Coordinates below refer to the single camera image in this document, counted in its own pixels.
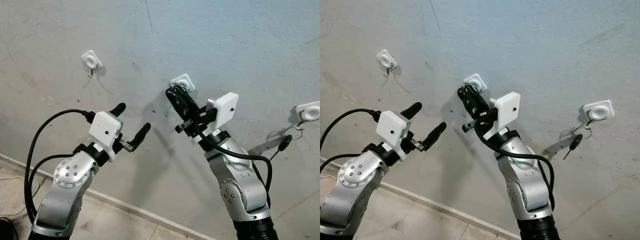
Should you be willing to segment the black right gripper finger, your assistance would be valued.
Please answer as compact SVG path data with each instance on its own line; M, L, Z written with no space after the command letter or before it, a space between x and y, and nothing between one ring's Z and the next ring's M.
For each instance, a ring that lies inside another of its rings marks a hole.
M472 117L487 112L489 104L482 97L480 90L471 83L466 83L466 110Z
M183 86L170 86L166 97L183 121L189 121L193 113L193 99Z
M174 86L174 109L180 117L192 117L198 113L199 107L187 89L181 85Z
M464 109L470 114L475 121L482 112L482 96L473 85L462 85L457 90L457 96L460 98Z

